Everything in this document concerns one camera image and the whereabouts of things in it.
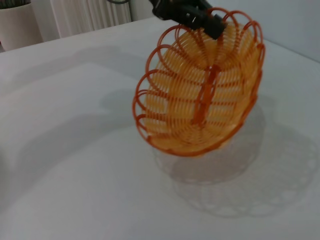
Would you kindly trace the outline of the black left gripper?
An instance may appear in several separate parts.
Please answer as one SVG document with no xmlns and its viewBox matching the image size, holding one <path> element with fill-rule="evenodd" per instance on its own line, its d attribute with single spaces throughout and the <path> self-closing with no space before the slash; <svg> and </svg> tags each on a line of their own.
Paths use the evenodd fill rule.
<svg viewBox="0 0 320 240">
<path fill-rule="evenodd" d="M 209 15 L 210 4 L 206 0 L 150 0 L 152 13 L 163 21 L 172 20 L 192 30 L 203 32 L 217 40 L 227 24 L 218 14 Z"/>
</svg>

